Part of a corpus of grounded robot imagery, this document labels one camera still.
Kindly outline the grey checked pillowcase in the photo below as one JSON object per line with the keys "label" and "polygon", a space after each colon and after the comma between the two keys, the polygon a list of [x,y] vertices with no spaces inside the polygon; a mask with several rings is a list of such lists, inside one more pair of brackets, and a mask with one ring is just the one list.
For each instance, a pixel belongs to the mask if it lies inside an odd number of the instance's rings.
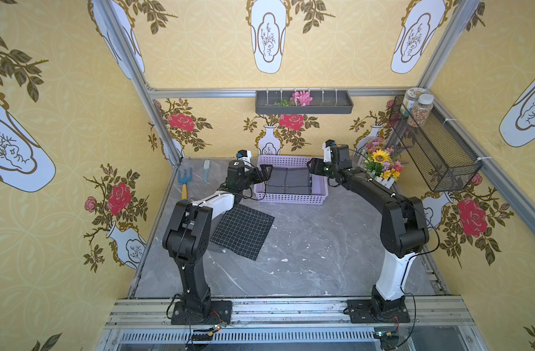
{"label": "grey checked pillowcase", "polygon": [[266,192],[280,195],[310,195],[311,174],[307,167],[273,168],[266,183]]}

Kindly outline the purple plastic basket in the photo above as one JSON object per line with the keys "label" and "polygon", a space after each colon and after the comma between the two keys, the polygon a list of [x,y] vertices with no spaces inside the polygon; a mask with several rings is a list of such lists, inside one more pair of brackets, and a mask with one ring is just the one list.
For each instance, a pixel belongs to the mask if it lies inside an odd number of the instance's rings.
{"label": "purple plastic basket", "polygon": [[[273,165],[273,168],[307,167],[309,156],[260,155],[257,165]],[[329,195],[327,178],[311,174],[312,192],[310,195],[280,195],[266,192],[266,183],[255,184],[253,193],[257,200],[270,203],[290,203],[299,205],[322,205]]]}

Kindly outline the black grid pillowcase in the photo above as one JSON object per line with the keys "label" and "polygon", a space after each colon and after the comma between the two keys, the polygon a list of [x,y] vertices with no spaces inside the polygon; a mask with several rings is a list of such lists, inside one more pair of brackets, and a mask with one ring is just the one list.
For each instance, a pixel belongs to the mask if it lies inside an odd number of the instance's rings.
{"label": "black grid pillowcase", "polygon": [[210,241],[235,254],[256,261],[275,218],[247,206],[227,211]]}

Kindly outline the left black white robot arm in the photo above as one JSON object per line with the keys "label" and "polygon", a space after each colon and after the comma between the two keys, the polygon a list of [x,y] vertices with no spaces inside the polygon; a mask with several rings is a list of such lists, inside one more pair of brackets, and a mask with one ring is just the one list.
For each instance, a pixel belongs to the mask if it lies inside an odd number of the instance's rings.
{"label": "left black white robot arm", "polygon": [[255,167],[247,156],[229,162],[227,177],[215,193],[202,200],[176,203],[162,246],[178,267],[183,292],[175,297],[171,323],[203,322],[218,311],[228,317],[226,301],[211,300],[206,282],[203,256],[210,242],[214,219],[232,210],[244,197],[244,191],[270,179],[273,165]]}

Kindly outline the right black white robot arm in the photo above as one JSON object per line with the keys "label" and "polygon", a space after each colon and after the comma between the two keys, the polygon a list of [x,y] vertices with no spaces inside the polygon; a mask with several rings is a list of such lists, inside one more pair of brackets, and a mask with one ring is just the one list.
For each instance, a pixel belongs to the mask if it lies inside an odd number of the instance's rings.
{"label": "right black white robot arm", "polygon": [[327,140],[324,157],[307,162],[311,174],[333,179],[339,186],[368,201],[381,215],[380,240],[385,249],[382,270],[373,286],[369,311],[376,320],[406,313],[406,278],[429,241],[422,201],[397,195],[368,173],[355,167],[349,146]]}

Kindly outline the light blue small brush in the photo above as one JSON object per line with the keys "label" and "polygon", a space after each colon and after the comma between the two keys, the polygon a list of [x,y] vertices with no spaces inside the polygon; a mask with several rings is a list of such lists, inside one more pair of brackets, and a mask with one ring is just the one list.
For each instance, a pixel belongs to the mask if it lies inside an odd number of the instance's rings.
{"label": "light blue small brush", "polygon": [[203,178],[202,178],[203,184],[208,184],[209,173],[210,173],[210,160],[206,159],[203,162]]}

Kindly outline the sunflower bouquet white fence pot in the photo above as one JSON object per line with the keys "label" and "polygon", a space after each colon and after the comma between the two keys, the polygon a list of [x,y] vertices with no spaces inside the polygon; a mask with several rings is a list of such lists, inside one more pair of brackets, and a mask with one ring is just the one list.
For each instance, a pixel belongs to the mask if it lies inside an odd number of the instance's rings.
{"label": "sunflower bouquet white fence pot", "polygon": [[390,189],[400,178],[403,164],[394,158],[393,148],[386,148],[381,137],[370,140],[360,151],[358,165],[382,186]]}

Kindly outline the blue yellow garden fork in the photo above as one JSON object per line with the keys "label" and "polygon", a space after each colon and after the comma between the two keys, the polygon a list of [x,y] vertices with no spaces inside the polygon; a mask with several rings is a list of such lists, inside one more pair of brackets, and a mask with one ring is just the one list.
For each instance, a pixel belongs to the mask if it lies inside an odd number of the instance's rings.
{"label": "blue yellow garden fork", "polygon": [[184,168],[178,171],[178,183],[181,185],[181,199],[188,200],[188,183],[192,179],[192,168]]}

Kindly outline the pink artificial flower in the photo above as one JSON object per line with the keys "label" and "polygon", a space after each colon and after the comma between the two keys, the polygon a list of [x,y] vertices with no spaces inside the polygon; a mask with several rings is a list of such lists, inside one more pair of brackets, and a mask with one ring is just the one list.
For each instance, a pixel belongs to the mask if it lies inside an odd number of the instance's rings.
{"label": "pink artificial flower", "polygon": [[294,106],[309,106],[313,99],[309,91],[296,91],[292,94],[290,102]]}

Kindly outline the glass jar white lid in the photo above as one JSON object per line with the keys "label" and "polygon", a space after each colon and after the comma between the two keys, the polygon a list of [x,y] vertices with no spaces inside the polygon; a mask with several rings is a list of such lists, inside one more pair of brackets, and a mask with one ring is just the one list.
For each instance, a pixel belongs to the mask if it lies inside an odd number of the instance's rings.
{"label": "glass jar white lid", "polygon": [[421,94],[418,100],[410,110],[410,117],[407,119],[408,125],[411,127],[422,127],[434,107],[434,95]]}

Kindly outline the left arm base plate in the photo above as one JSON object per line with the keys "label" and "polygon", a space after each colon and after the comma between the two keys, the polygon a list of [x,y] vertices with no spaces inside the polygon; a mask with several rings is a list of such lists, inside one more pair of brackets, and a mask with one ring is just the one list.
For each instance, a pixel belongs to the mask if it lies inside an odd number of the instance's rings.
{"label": "left arm base plate", "polygon": [[167,317],[174,326],[215,325],[230,323],[232,317],[232,301],[211,301],[201,306],[192,307],[187,301],[176,301],[167,310]]}

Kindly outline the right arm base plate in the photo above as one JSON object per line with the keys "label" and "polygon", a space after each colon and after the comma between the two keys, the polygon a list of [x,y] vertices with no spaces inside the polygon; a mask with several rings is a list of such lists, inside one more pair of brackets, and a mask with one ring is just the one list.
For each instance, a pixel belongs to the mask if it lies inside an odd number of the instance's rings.
{"label": "right arm base plate", "polygon": [[398,307],[383,307],[378,302],[368,299],[350,299],[346,301],[343,313],[351,323],[409,323],[411,317],[405,303]]}

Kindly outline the aluminium mounting rail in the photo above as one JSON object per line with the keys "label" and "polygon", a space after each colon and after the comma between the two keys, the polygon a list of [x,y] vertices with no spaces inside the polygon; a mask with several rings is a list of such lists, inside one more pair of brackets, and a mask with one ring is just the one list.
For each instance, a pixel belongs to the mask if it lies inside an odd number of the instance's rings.
{"label": "aluminium mounting rail", "polygon": [[186,321],[169,299],[117,301],[98,350],[140,345],[188,350],[216,345],[355,345],[373,350],[486,350],[459,296],[410,298],[398,317],[377,320],[366,297],[217,298],[208,317]]}

